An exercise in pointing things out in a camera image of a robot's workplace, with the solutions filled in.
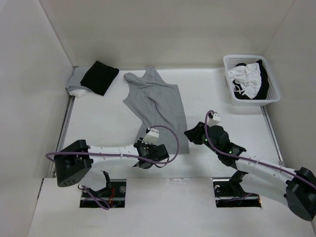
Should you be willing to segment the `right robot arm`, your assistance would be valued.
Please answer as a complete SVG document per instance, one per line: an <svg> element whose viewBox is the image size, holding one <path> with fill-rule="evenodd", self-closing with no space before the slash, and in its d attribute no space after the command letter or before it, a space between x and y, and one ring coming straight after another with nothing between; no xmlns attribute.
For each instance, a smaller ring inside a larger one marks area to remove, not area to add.
<svg viewBox="0 0 316 237"><path fill-rule="evenodd" d="M315 218L316 177L309 169L295 170L247 157L246 148L231 142L218 125L199 122L184 134L190 142L207 146L222 164L236 170L229 182L232 194L258 194L284 204L305 221Z"/></svg>

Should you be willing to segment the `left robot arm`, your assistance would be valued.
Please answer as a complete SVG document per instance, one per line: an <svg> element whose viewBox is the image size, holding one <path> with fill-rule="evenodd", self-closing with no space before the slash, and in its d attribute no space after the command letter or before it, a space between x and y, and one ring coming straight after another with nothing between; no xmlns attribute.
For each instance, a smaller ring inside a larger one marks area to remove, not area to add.
<svg viewBox="0 0 316 237"><path fill-rule="evenodd" d="M77 140L54 155L58 187L80 184L91 188L100 197L111 191L109 172L124 164L148 169L169 158L165 145L137 141L124 147L96 147Z"/></svg>

